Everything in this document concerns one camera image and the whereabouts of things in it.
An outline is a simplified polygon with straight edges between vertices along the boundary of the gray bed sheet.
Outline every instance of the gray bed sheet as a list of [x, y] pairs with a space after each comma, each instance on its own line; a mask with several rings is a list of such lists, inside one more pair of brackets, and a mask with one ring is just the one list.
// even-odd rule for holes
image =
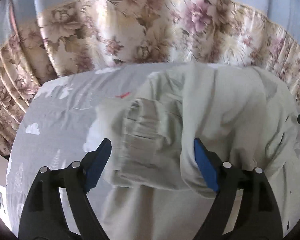
[[[106, 68], [59, 78], [43, 85], [20, 125], [7, 170], [7, 209], [15, 235], [18, 235], [26, 196], [40, 167], [48, 166], [53, 170], [65, 168], [98, 147], [99, 142], [93, 141], [94, 136], [91, 136], [98, 103], [104, 98], [131, 92], [151, 73], [175, 65], [157, 63], [128, 65], [121, 69]], [[96, 188], [87, 194], [99, 219], [111, 188], [110, 184], [100, 179]], [[64, 189], [60, 189], [60, 196], [69, 229], [79, 233]], [[209, 212], [213, 200], [207, 199], [206, 202], [201, 207], [201, 212], [205, 214]]]

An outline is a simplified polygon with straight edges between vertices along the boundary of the floral fabric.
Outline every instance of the floral fabric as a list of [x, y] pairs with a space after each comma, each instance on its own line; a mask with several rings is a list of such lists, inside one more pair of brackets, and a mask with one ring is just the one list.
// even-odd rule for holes
[[300, 45], [231, 0], [75, 0], [16, 28], [0, 49], [0, 153], [41, 84], [105, 66], [150, 62], [256, 65], [300, 105]]

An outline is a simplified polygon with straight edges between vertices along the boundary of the curtain fold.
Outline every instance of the curtain fold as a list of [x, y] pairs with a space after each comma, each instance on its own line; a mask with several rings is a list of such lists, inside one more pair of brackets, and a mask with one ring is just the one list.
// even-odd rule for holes
[[60, 76], [130, 63], [256, 65], [300, 105], [300, 45], [263, 13], [231, 0], [72, 0], [17, 22], [0, 45], [0, 154], [40, 86]]

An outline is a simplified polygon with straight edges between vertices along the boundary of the silver screw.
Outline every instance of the silver screw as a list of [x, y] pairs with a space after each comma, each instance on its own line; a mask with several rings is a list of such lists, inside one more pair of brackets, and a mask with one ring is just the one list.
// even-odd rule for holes
[[256, 171], [256, 173], [258, 173], [258, 174], [263, 173], [263, 170], [262, 170], [261, 168], [259, 168], [259, 167], [256, 167], [256, 168], [255, 168], [255, 171]]
[[224, 162], [224, 163], [223, 163], [223, 166], [224, 166], [225, 168], [227, 168], [227, 169], [229, 169], [229, 168], [232, 167], [231, 163], [229, 163], [229, 162]]
[[40, 168], [41, 173], [45, 173], [48, 170], [46, 166]]
[[75, 161], [75, 162], [71, 163], [71, 167], [73, 167], [73, 168], [78, 168], [79, 166], [80, 166], [79, 161]]

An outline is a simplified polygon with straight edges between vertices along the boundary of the floral curtain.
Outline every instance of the floral curtain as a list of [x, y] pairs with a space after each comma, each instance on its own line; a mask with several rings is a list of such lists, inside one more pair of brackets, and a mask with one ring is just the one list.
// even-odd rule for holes
[[256, 65], [300, 105], [300, 45], [265, 15], [231, 0], [74, 0], [17, 26], [0, 48], [0, 154], [44, 82], [149, 62]]

